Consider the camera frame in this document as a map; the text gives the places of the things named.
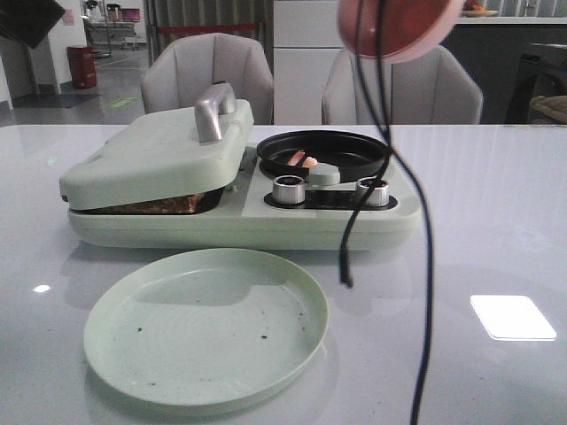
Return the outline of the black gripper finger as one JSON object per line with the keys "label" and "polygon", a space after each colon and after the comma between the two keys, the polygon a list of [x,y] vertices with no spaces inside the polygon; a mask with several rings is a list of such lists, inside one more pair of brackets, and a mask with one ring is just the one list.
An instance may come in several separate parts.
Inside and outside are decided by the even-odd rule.
{"label": "black gripper finger", "polygon": [[34,49],[65,14],[52,0],[1,0],[1,36]]}

